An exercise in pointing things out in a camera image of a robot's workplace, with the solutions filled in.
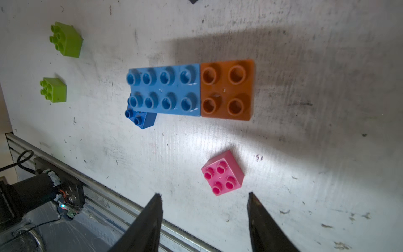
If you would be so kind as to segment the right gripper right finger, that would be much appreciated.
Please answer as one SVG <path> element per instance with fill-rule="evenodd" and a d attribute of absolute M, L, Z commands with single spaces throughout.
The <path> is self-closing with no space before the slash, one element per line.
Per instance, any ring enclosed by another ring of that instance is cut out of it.
<path fill-rule="evenodd" d="M 249 193 L 247 211 L 252 251 L 298 251 L 253 192 Z"/>

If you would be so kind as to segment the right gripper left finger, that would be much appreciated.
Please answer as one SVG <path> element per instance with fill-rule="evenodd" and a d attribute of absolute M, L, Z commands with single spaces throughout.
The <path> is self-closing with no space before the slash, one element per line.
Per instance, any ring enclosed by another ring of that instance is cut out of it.
<path fill-rule="evenodd" d="M 156 193 L 109 251 L 157 252 L 160 244 L 162 220 L 162 198 L 160 194 Z"/>

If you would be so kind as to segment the pink lego brick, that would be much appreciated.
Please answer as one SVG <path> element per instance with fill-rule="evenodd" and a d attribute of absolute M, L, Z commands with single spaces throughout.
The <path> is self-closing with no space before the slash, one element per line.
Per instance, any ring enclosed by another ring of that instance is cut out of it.
<path fill-rule="evenodd" d="M 201 171 L 216 196 L 240 189 L 245 177 L 230 150 L 210 159 Z"/>

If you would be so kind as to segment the light blue long lego brick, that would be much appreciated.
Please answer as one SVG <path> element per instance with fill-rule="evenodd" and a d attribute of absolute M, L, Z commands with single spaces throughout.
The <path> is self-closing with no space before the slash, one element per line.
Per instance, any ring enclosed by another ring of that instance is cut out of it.
<path fill-rule="evenodd" d="M 200 64 L 133 68 L 126 80 L 135 111 L 201 116 Z"/>

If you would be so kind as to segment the orange lego brick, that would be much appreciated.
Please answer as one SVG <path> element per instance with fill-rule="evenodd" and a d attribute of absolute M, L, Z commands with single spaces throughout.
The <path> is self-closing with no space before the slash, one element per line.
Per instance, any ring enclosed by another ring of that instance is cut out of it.
<path fill-rule="evenodd" d="M 201 116 L 249 121 L 254 109 L 255 73 L 252 59 L 201 64 Z"/>

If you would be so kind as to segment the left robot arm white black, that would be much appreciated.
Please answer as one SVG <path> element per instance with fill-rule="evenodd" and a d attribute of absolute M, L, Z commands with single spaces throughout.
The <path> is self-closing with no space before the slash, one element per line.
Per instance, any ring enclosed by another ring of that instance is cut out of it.
<path fill-rule="evenodd" d="M 42 173 L 15 184 L 1 182 L 1 231 L 21 222 L 23 216 L 53 200 L 58 190 Z"/>

